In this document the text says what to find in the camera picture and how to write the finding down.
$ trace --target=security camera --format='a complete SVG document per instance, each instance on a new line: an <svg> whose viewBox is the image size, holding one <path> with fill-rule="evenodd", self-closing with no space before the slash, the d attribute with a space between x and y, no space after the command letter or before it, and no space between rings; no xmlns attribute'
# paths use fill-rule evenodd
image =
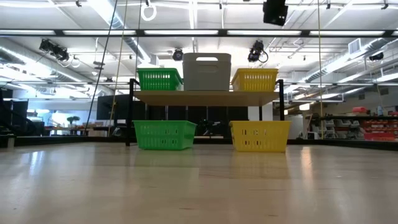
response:
<svg viewBox="0 0 398 224"><path fill-rule="evenodd" d="M182 56L184 53L182 52L182 49L175 49L174 54L173 54L173 60L176 62L182 61Z"/></svg>

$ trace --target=hanging rope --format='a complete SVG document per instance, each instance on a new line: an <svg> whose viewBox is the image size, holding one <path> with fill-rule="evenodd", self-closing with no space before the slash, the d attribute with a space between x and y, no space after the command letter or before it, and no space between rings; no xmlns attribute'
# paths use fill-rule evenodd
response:
<svg viewBox="0 0 398 224"><path fill-rule="evenodd" d="M320 4L318 0L318 39L319 39L319 71L322 71L322 61L321 61L321 15L320 15ZM322 76L319 77L321 83L321 117L323 116L323 100L322 100ZM323 122L321 121L321 139L323 139Z"/></svg>
<svg viewBox="0 0 398 224"><path fill-rule="evenodd" d="M120 61L122 57L122 49L123 49L123 37L124 37L124 30L126 28L126 18L127 18L127 6L125 7L126 10L124 11L124 20L123 20L123 31L122 31L122 38L120 41L120 52L119 52L119 61L118 61L118 71L116 72L116 85L114 87L114 95L113 95L113 102L112 102L112 110L111 110L111 117L109 117L109 126L108 126L108 137L111 135L111 121L112 121L112 116L113 116L113 111L114 111L114 105L116 101L116 90L118 90L118 80L119 80L119 69L120 69Z"/></svg>
<svg viewBox="0 0 398 224"><path fill-rule="evenodd" d="M112 19L111 19L111 23L109 24L108 37L106 38L106 43L105 43L104 53L103 53L103 55L102 55L102 61L101 61L100 69L99 69L98 79L97 79L97 83L95 84L95 89L94 89L94 93L93 93L93 99L91 100L90 110L89 110L89 112L88 112L87 123L86 123L86 126L85 126L85 133L87 133L87 126L88 126L88 122L89 122L89 120L90 120L91 110L93 109L93 103L94 103L94 99L95 99L95 93L97 92L98 83L100 82L101 72L102 72L103 66L104 66L104 59L105 59L106 48L108 47L109 37L110 37L110 35L111 35L112 24L113 24L114 15L115 15L115 13L116 13L116 6L117 6L117 5L118 5L118 0L116 0L116 2L115 2L115 4L114 4Z"/></svg>

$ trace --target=white storage bin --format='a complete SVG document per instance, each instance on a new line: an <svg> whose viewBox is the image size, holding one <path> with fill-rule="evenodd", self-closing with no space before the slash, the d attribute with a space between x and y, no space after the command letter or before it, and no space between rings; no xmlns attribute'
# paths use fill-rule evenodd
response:
<svg viewBox="0 0 398 224"><path fill-rule="evenodd" d="M186 53L183 56L183 75L184 90L229 91L231 55Z"/></svg>

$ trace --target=light wood floor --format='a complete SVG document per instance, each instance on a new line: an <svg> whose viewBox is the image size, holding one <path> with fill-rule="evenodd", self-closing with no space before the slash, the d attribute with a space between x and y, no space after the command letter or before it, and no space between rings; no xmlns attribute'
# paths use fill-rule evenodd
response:
<svg viewBox="0 0 398 224"><path fill-rule="evenodd" d="M123 144L0 152L0 223L396 224L398 153L229 145L186 151Z"/></svg>

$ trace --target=exposed ductwork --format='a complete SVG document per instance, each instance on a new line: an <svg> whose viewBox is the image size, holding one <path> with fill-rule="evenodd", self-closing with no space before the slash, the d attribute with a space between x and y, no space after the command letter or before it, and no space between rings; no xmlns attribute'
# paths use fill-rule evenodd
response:
<svg viewBox="0 0 398 224"><path fill-rule="evenodd" d="M298 82L312 82L317 78L320 78L324 75L330 74L338 69L341 69L359 58L365 58L371 56L372 54L377 53L382 48L386 47L387 45L395 42L396 39L385 39L385 38L378 38L373 40L368 40L365 44L363 43L360 46L360 50L354 54L348 52L348 50L344 51L343 53L337 55L329 59L327 62L323 64L322 69L314 68L313 70L309 71L304 78L299 80ZM291 91L295 90L297 87L292 85L285 89L286 93L290 93Z"/></svg>
<svg viewBox="0 0 398 224"><path fill-rule="evenodd" d="M90 3L90 6L105 20L105 22L112 27L112 29L123 29L123 21L117 12L115 12L114 14L113 23L111 25L114 10L113 2L111 2L110 0L87 1ZM156 60L152 60L152 58L146 54L145 50L140 45L138 45L137 41L134 38L123 37L123 41L125 41L125 43L130 47L135 55L138 56L138 59L141 62L154 64L153 62L155 62Z"/></svg>
<svg viewBox="0 0 398 224"><path fill-rule="evenodd" d="M46 70L52 73L58 73L58 75L67 77L68 79L73 80L73 82L93 82L92 79L80 75L68 68L63 68L56 62L42 57L41 55L31 50L27 50L6 38L0 38L0 48L4 49L4 51L12 55L13 57L17 57L19 58L19 60L24 61L24 63L27 63L27 61L31 61L32 63L37 64L36 67L38 67L39 69ZM98 89L105 92L107 95L114 94L114 91L106 86L100 85L98 86Z"/></svg>

